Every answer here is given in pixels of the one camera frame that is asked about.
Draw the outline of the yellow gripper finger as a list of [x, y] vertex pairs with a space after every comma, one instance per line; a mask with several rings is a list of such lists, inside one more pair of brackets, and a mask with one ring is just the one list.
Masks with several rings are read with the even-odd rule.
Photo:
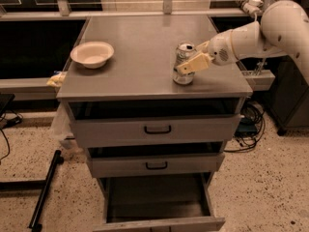
[[204, 43], [197, 45], [196, 50], [201, 52], [207, 52], [209, 43], [210, 43], [209, 41], [206, 41]]
[[184, 63], [176, 66], [176, 70], [181, 75], [196, 73], [198, 71], [207, 69], [212, 60], [213, 57], [211, 57], [208, 53], [200, 52]]

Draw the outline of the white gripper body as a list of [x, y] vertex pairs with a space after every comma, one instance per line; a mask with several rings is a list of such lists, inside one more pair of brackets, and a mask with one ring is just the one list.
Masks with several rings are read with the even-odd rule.
[[224, 66], [236, 63], [238, 58], [232, 47], [232, 30], [217, 34], [210, 39], [208, 53], [215, 65]]

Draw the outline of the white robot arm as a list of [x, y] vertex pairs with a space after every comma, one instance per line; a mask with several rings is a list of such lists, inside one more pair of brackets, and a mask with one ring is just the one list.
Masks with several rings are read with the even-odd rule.
[[173, 80], [192, 82], [196, 72], [211, 64], [226, 66], [246, 58], [290, 56], [296, 66], [309, 64], [309, 17], [296, 2], [280, 0], [271, 4], [259, 21], [219, 33], [199, 44], [188, 59], [173, 69]]

